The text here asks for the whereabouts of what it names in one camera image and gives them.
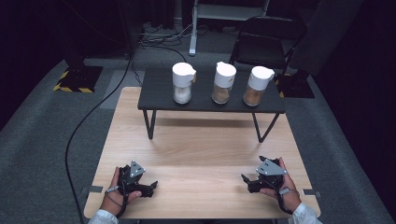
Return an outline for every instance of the hand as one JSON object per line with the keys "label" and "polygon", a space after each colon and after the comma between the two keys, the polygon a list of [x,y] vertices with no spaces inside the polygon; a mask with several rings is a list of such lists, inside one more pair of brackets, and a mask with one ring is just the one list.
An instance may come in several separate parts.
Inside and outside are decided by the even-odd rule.
{"label": "hand", "polygon": [[[283,162],[282,158],[279,158],[279,166],[286,170],[286,166],[285,166],[285,163]],[[283,200],[285,203],[285,207],[288,208],[291,212],[294,212],[297,209],[298,205],[300,205],[300,203],[301,203],[300,195],[298,194],[298,192],[295,191],[296,186],[294,185],[293,180],[290,178],[289,173],[287,173],[286,175],[283,175],[283,176],[284,176],[284,178],[283,178],[284,183],[283,183],[281,189],[283,189],[283,188],[294,189],[294,190],[291,190],[291,191],[283,194]],[[276,192],[274,189],[260,189],[260,193],[277,199]]]}
{"label": "hand", "polygon": [[[120,175],[120,168],[116,167],[116,171],[114,172],[113,179],[111,180],[110,188],[117,186],[117,183],[119,181],[119,175]],[[128,203],[135,200],[136,198],[139,198],[140,196],[142,196],[142,192],[140,191],[131,192],[128,195]],[[116,216],[121,211],[120,205],[122,204],[122,201],[123,201],[123,197],[120,194],[120,192],[117,189],[113,190],[109,192],[107,195],[105,194],[100,209],[106,210],[107,212]]]}

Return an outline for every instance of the wooden table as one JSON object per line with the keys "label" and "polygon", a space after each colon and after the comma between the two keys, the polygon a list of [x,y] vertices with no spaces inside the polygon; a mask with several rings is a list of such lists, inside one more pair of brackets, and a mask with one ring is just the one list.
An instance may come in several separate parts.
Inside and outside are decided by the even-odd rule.
{"label": "wooden table", "polygon": [[[137,161],[146,168],[140,184],[159,181],[152,198],[128,205],[123,218],[282,218],[275,199],[249,193],[241,174],[257,177],[259,156],[283,157],[303,202],[318,215],[315,196],[286,116],[280,115],[263,143],[258,143],[249,114],[159,111],[156,137],[147,138],[137,109],[140,88],[124,88],[99,160],[84,215],[99,208],[116,166]],[[271,115],[260,114],[270,122]]]}

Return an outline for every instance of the silver metal plate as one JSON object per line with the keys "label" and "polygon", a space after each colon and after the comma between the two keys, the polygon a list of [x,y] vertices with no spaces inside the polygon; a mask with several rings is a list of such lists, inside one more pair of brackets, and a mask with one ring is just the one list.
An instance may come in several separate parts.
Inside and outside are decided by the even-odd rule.
{"label": "silver metal plate", "polygon": [[270,160],[265,160],[257,169],[257,173],[262,175],[285,175],[288,173],[287,170],[276,165]]}
{"label": "silver metal plate", "polygon": [[131,161],[131,173],[130,177],[134,177],[137,175],[141,175],[145,173],[146,170],[145,168],[141,167],[139,164],[137,164],[135,161]]}

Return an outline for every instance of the jar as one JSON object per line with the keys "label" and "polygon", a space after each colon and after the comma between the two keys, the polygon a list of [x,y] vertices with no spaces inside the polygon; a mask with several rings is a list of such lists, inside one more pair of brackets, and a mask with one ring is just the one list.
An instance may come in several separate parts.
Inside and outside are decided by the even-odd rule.
{"label": "jar", "polygon": [[247,89],[243,96],[245,104],[256,106],[262,101],[268,82],[274,77],[274,74],[274,70],[263,66],[255,66],[251,69]]}
{"label": "jar", "polygon": [[213,85],[212,100],[220,105],[230,100],[236,69],[233,65],[219,62],[216,67],[215,83]]}
{"label": "jar", "polygon": [[176,63],[172,67],[172,72],[174,100],[179,104],[186,104],[191,99],[191,87],[196,71],[188,63]]}

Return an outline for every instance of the white lid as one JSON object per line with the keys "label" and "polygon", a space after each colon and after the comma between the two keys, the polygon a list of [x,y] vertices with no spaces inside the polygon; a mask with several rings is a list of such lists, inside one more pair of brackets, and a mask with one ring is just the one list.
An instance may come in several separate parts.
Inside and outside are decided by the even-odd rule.
{"label": "white lid", "polygon": [[176,63],[172,67],[173,83],[175,86],[185,88],[195,81],[196,71],[189,63]]}
{"label": "white lid", "polygon": [[274,77],[274,70],[263,67],[255,66],[251,69],[248,85],[256,91],[263,91],[267,88],[268,82]]}
{"label": "white lid", "polygon": [[229,63],[219,62],[216,67],[215,83],[222,88],[230,88],[235,79],[236,68]]}

